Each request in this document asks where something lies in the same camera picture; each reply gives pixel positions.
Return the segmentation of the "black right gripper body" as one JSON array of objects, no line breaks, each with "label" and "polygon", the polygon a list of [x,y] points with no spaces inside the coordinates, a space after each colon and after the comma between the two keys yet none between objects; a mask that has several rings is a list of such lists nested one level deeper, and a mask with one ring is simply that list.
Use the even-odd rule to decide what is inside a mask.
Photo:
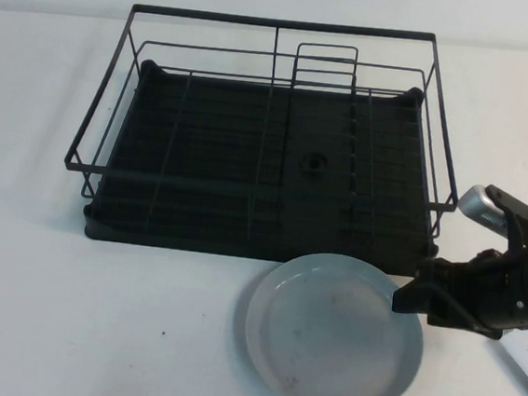
[{"label": "black right gripper body", "polygon": [[444,283],[437,293],[452,296],[467,310],[490,306],[510,310],[510,324],[504,331],[522,325],[520,309],[514,300],[519,296],[517,288],[520,283],[508,275],[516,270],[513,261],[494,250],[487,250],[466,263],[442,258],[432,262],[445,267]]}]

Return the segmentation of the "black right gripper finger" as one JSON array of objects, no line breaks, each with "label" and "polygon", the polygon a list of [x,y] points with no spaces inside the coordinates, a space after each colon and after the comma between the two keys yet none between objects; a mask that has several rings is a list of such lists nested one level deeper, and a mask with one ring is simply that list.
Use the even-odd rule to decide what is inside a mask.
[{"label": "black right gripper finger", "polygon": [[444,283],[445,267],[440,263],[424,261],[415,271],[410,282],[392,295],[392,311],[398,314],[438,313],[437,290]]},{"label": "black right gripper finger", "polygon": [[428,296],[427,324],[433,327],[471,332],[491,340],[503,336],[509,327],[511,311],[490,306],[467,310],[452,296],[433,292]]}]

